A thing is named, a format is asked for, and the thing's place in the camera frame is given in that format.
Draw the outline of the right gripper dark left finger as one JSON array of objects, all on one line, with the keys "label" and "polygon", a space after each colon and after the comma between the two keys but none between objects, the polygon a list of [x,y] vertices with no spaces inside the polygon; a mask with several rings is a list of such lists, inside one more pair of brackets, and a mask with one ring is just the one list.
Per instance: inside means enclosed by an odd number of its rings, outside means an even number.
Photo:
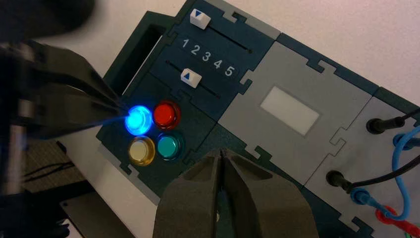
[{"label": "right gripper dark left finger", "polygon": [[167,186],[157,206],[155,238],[215,237],[221,165],[220,150],[213,149]]}]

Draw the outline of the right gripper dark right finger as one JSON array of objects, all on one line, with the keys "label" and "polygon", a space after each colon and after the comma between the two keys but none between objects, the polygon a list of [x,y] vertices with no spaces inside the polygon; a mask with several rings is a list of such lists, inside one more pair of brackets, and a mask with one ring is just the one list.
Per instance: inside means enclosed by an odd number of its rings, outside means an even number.
[{"label": "right gripper dark right finger", "polygon": [[316,238],[312,210],[287,179],[223,150],[226,191],[237,238]]}]

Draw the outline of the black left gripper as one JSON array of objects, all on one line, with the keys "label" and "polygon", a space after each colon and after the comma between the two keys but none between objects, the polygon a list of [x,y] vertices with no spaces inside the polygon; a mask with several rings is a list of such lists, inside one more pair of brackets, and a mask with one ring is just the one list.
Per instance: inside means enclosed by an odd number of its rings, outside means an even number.
[{"label": "black left gripper", "polygon": [[[88,98],[47,98],[35,107],[28,93],[28,73],[34,62],[38,79],[71,86]],[[0,45],[0,194],[22,191],[23,163],[29,136],[51,139],[127,115],[127,107],[81,55],[64,48],[33,42]]]}]

